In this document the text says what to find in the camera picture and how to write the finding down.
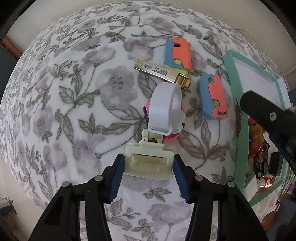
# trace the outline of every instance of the barcode label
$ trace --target barcode label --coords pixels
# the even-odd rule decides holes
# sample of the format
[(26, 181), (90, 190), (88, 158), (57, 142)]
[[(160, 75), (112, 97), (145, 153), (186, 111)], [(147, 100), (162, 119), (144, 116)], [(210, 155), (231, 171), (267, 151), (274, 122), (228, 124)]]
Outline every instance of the barcode label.
[(144, 65), (144, 68), (147, 68), (147, 69), (152, 69), (152, 68), (153, 68), (153, 66), (152, 66), (152, 65), (145, 64), (145, 65)]
[(161, 68), (155, 67), (153, 65), (145, 64), (144, 68), (150, 69), (153, 72), (156, 72), (156, 73), (159, 73), (159, 74), (162, 74), (165, 76), (167, 76), (167, 74), (168, 74), (168, 71), (166, 71), (165, 69), (161, 69)]

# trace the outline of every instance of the gray flower pattern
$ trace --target gray flower pattern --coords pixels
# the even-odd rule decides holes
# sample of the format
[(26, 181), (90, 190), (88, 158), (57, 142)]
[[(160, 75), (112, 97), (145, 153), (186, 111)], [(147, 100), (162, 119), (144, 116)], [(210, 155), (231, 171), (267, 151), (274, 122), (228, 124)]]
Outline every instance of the gray flower pattern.
[[(182, 101), (186, 128), (168, 144), (210, 181), (233, 179), (235, 111), (223, 56), (232, 49), (278, 77), (274, 62), (239, 32), (191, 9), (152, 1), (108, 3), (46, 26), (18, 61), (3, 95), (0, 151), (38, 206), (44, 209), (63, 181), (87, 182), (125, 153), (129, 142), (140, 140), (142, 108), (160, 80), (133, 66), (138, 58), (164, 65), (171, 37), (191, 45), (192, 85)], [(230, 116), (219, 125), (201, 114), (196, 83), (204, 72), (220, 74), (225, 87)], [(121, 184), (115, 202), (105, 207), (114, 239), (184, 240), (192, 208), (173, 177), (124, 175)], [(85, 217), (80, 219), (86, 240)]]

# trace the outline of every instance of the gold lighter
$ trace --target gold lighter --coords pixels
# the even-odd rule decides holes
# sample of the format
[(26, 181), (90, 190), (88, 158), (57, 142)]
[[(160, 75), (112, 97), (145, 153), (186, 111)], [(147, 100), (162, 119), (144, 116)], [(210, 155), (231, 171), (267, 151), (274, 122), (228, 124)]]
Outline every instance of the gold lighter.
[(187, 90), (191, 84), (191, 79), (187, 76), (141, 59), (137, 60), (134, 69), (146, 74), (152, 74), (171, 83), (177, 83), (181, 85), (183, 91)]

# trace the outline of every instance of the teddy bear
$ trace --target teddy bear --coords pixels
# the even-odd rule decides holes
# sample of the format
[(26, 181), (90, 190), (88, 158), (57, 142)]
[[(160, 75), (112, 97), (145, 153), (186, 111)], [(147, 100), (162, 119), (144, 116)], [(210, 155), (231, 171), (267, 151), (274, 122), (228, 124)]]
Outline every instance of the teddy bear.
[(263, 158), (261, 156), (263, 152), (264, 136), (263, 133), (266, 131), (251, 117), (248, 119), (249, 123), (249, 158), (248, 165), (254, 161), (254, 156), (257, 155), (256, 161), (262, 162)]

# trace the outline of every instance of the green box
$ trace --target green box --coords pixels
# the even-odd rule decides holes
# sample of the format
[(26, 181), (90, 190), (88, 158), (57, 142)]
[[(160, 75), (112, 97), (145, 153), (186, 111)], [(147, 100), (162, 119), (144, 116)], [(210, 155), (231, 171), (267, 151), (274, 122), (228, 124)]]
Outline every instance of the green box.
[[(246, 172), (248, 168), (248, 153), (249, 153), (249, 126), (248, 126), (248, 115), (240, 110), (240, 99), (244, 93), (241, 79), (238, 73), (238, 70), (235, 65), (235, 59), (242, 61), (243, 63), (251, 66), (260, 72), (264, 77), (270, 79), (272, 82), (276, 83), (276, 88), (279, 94), (279, 100), (281, 103), (282, 110), (285, 109), (283, 96), (279, 87), (279, 83), (277, 79), (274, 78), (270, 73), (264, 70), (262, 67), (251, 61), (250, 59), (244, 57), (243, 55), (229, 50), (225, 56), (223, 57), (225, 68), (227, 70), (231, 91), (233, 95), (235, 111), (236, 111), (236, 119), (239, 121), (241, 119), (241, 129), (237, 138), (237, 159), (234, 171), (234, 183), (237, 187), (243, 191), (244, 183), (246, 179)], [(251, 206), (260, 202), (263, 198), (268, 196), (271, 192), (277, 189), (283, 182), (284, 179), (284, 171), (286, 169), (286, 160), (283, 161), (281, 179), (272, 185), (270, 188), (264, 191), (260, 191), (260, 193), (255, 195), (250, 201), (249, 204)]]

